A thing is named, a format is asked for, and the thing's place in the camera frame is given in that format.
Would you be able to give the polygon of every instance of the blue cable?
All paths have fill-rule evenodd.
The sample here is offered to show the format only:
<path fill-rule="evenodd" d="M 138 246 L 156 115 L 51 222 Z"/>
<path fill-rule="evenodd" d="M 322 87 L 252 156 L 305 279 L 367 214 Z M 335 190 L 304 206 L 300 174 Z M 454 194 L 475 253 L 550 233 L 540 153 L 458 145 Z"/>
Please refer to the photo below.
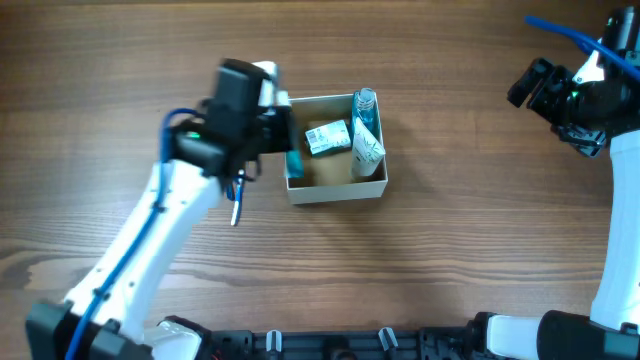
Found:
<path fill-rule="evenodd" d="M 80 347 L 82 335 L 84 334 L 87 326 L 89 325 L 89 322 L 93 317 L 93 313 L 96 311 L 96 309 L 102 302 L 103 296 L 107 293 L 109 288 L 111 288 L 111 286 L 115 283 L 118 276 L 120 276 L 120 273 L 122 272 L 124 267 L 127 265 L 129 260 L 131 260 L 131 257 L 133 257 L 133 255 L 135 254 L 136 250 L 138 249 L 142 241 L 146 238 L 147 233 L 151 229 L 151 226 L 153 225 L 156 218 L 160 214 L 160 204 L 162 204 L 164 200 L 165 186 L 166 186 L 165 184 L 166 179 L 164 177 L 163 165 L 165 162 L 169 160 L 169 146 L 170 146 L 169 140 L 171 139 L 169 124 L 171 123 L 171 119 L 174 116 L 180 115 L 180 114 L 192 115 L 196 117 L 202 116 L 195 110 L 180 108 L 180 109 L 175 109 L 170 111 L 164 117 L 164 120 L 162 121 L 162 127 L 160 128 L 160 166 L 158 169 L 159 187 L 158 187 L 158 197 L 156 198 L 157 206 L 154 206 L 151 208 L 151 214 L 149 214 L 147 221 L 145 221 L 144 225 L 142 225 L 140 232 L 131 243 L 131 246 L 129 246 L 129 249 L 127 249 L 127 251 L 122 256 L 120 261 L 118 261 L 116 266 L 113 268 L 113 271 L 109 274 L 109 276 L 107 276 L 102 286 L 100 286 L 100 289 L 98 289 L 98 293 L 94 295 L 93 300 L 87 307 L 87 310 L 84 312 L 84 315 L 82 315 L 82 317 L 80 318 L 80 321 L 78 322 L 78 326 L 76 327 L 76 330 L 73 333 L 73 337 L 71 338 L 71 343 L 69 344 L 69 349 L 67 350 L 67 354 L 65 355 L 65 360 L 73 360 L 73 357 L 75 356 L 76 352 L 78 351 L 78 348 Z"/>
<path fill-rule="evenodd" d="M 640 83 L 640 71 L 638 69 L 626 62 L 620 56 L 616 55 L 613 51 L 609 50 L 606 46 L 593 40 L 589 36 L 579 31 L 539 19 L 535 16 L 526 16 L 524 18 L 524 21 L 527 24 L 539 27 L 542 30 L 550 31 L 568 37 L 569 39 L 573 40 L 573 42 L 576 43 L 580 50 L 584 51 L 587 55 L 590 55 L 594 50 L 599 52 L 600 55 L 606 57 L 618 67 L 620 67 L 620 69 L 622 69 L 625 74 L 629 75 L 634 80 Z"/>

